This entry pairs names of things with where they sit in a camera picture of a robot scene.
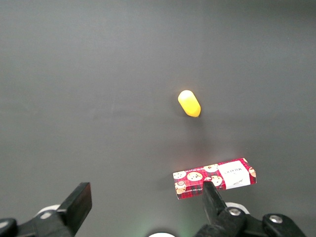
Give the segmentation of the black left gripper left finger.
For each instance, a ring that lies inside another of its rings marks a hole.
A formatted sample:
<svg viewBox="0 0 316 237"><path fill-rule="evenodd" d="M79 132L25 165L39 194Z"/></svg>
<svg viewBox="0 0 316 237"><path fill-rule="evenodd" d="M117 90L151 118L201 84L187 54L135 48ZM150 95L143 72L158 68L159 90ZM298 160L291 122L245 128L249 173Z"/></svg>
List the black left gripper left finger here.
<svg viewBox="0 0 316 237"><path fill-rule="evenodd" d="M2 237L74 237L92 208L91 185L80 183L61 203L41 209L19 225L14 218L0 220Z"/></svg>

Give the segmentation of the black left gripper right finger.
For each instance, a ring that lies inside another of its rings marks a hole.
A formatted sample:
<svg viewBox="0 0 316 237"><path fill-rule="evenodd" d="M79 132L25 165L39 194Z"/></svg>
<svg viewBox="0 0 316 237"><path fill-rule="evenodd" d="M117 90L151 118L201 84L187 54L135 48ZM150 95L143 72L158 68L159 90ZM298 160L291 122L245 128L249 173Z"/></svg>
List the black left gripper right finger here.
<svg viewBox="0 0 316 237"><path fill-rule="evenodd" d="M303 231L289 217L271 213L258 220L240 207L227 206L212 182L203 183L203 207L209 224L197 237L304 237Z"/></svg>

